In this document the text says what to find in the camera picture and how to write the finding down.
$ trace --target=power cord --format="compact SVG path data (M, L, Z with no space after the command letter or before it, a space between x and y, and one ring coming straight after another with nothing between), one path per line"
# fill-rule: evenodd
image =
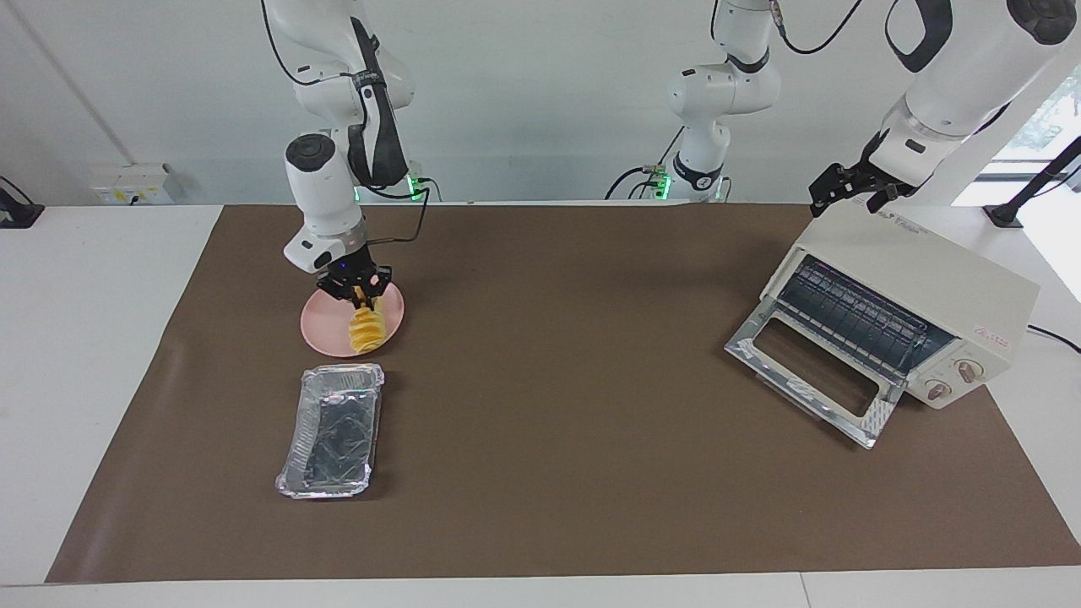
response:
M1063 338L1062 335L1058 335L1057 333L1055 333L1053 331L1043 329L1042 327L1036 327L1036 326L1028 326L1028 329L1030 329L1031 331L1035 331L1036 333L1042 333L1043 335L1046 335L1047 338L1051 338L1053 340L1057 340L1057 341L1062 342L1063 344L1069 346L1070 348L1073 348L1073 352L1077 353L1078 355L1081 355L1081 346L1078 346L1076 343L1067 340L1066 338Z
M679 136L683 134L683 131L686 131L686 124L680 127L679 131L676 132L676 136L672 137L671 143L668 144L667 148L665 148L665 154L660 155L660 160L657 161L657 164L659 164L660 167L665 166L665 160L668 159L668 153L672 151L672 148L676 147L676 142L679 141Z
M2 181L4 184L8 184L12 188L14 188L14 190L16 193L18 193L19 196L22 196L23 198L26 199L26 202L28 202L30 204L34 204L34 199L31 199L29 196L27 196L26 193L23 191L23 188L16 186L14 182L12 182L11 180L9 180L8 177L4 177L3 175L0 175L0 181Z
M656 186L656 185L657 185L656 182L652 182L650 180L646 180L646 181L642 182L641 184L638 184L633 188L630 188L630 195L627 197L627 199L630 200L630 199L635 198L635 193L638 191L638 188L642 188L642 191L638 194L638 198L639 198L639 200L641 200L641 198L643 196L645 196L645 190L648 190L650 187Z
M1054 186L1051 186L1050 188L1043 190L1042 193L1040 193L1038 195L1032 195L1032 198L1039 198L1039 197L1041 197L1043 195L1047 195L1047 194L1051 194L1051 193L1057 190L1058 188L1063 187L1063 184L1065 184L1066 182L1069 182L1070 180L1072 180L1073 176L1078 174L1078 171L1081 171L1081 164L1079 164L1076 169L1073 169L1073 171L1070 171L1069 175L1063 177L1062 182L1058 182Z
M822 51L826 47L829 47L833 42L833 40L837 39L838 35L841 34L841 30L843 30L844 27L849 25L849 22L852 19L852 15L856 14L856 10L863 3L864 0L856 0L855 3L852 4L852 8L849 9L849 13L844 15L844 18L841 21L841 24L838 25L837 29L833 30L833 34L830 34L829 38L827 38L825 42L818 44L813 49L800 49L795 44L792 44L791 40L788 39L788 30L785 28L785 17L784 15L780 14L780 2L778 0L770 0L770 12L773 13L773 23L774 25L777 26L777 32L780 34L780 39L785 42L785 45L788 47L793 53L800 55L813 55L818 51ZM715 5L713 18L716 19L716 17L717 17L717 8Z
M713 30L717 29L717 10L720 6L721 0L713 0L713 16L709 19L709 37L713 39L713 42L717 42L717 35L713 34Z
M615 183L612 184L612 187L609 188L608 194L604 195L604 200L611 200L612 194L615 191L616 188L619 187L619 184L622 184L627 177L630 177L635 173L649 173L649 171L646 171L644 167L636 167L635 169L627 171L623 175L619 175L619 177L615 181Z
M435 180L432 180L430 177L421 177L419 180L417 180L417 182L424 183L424 184L432 184L433 186L436 186L436 194L439 197L439 202L443 202L443 193L442 193L442 190L439 187L439 182L437 182L437 181L435 181ZM424 228L424 216L428 213L428 199L431 197L431 188L421 188L421 189L416 190L415 193L413 193L411 195L388 195L388 194L384 194L384 193L382 193L382 191L379 191L379 190L377 190L375 188L372 188L370 186L364 186L364 187L368 188L368 190L370 190L371 193L373 193L373 194L375 194L377 196L381 196L383 198L395 199L395 200L411 200L413 197L415 197L418 194L423 194L424 195L424 202L421 204L421 216L416 221L416 229L413 230L413 236L411 236L409 238L400 238L399 237L399 238L373 239L373 240L368 241L369 247L377 246L377 244L387 244L387 243L390 243L390 242L413 242L413 241L415 241L417 239L417 237L421 236L421 229Z
M724 182L729 183L729 189L724 193L724 202L726 203L729 201L729 197L732 196L732 186L735 185L735 182L733 182L732 177L729 176L721 177L720 187L724 187Z
M270 50L273 51L273 56L276 60L278 60L278 65L281 66L281 70L285 72L285 76L288 76L290 80L292 80L296 84L299 84L301 87L311 87L312 84L319 84L320 82L329 80L328 78L317 78L316 80L310 80L305 82L298 79L297 77L293 76L292 71L289 71L289 68L285 67L285 62L281 60L281 53L278 52L278 44L276 44L273 41L273 32L270 31L270 16L267 14L267 2L266 0L259 0L259 4L263 6L263 25L266 27L267 30L267 40L270 41ZM351 75L339 74L333 78L342 78L345 76L351 76Z

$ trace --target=green light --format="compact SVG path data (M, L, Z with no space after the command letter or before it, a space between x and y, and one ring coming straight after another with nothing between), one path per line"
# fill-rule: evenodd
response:
M668 193L672 189L672 179L671 175L665 174L664 184L660 186L660 193L657 195L658 200L668 200Z
M725 183L729 185L729 189L726 190L724 189ZM730 194L732 194L732 180L729 177L721 177L721 185L717 188L717 193L713 194L713 200L719 201L723 199L724 202L728 202Z
M409 196L411 196L413 200L421 200L421 195L416 191L417 189L419 189L417 187L419 185L421 182L417 182L416 177L412 175L409 176Z

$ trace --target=window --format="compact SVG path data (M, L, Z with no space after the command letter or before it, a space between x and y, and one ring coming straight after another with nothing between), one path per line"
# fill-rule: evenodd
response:
M984 173L1036 174L1078 135L1081 135L1081 65L995 155Z

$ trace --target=white table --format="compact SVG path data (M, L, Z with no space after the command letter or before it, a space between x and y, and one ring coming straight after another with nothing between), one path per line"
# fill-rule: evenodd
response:
M1022 232L976 209L896 207L1042 286L1033 322L1081 336L1081 304ZM1081 567L1010 570L36 586L138 387L218 207L53 208L0 233L0 606L1081 605ZM1028 335L990 388L1081 538L1081 358Z

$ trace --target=brown table mat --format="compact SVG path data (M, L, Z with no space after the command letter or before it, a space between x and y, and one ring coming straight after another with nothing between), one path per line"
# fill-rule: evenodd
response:
M415 213L369 210L376 236ZM281 247L301 216L227 208L49 581L1081 564L987 391L910 399L868 452L724 354L808 221L431 209L419 241L376 254L408 313L371 357L372 487L303 502L273 479L301 373L334 361L297 328L313 283Z

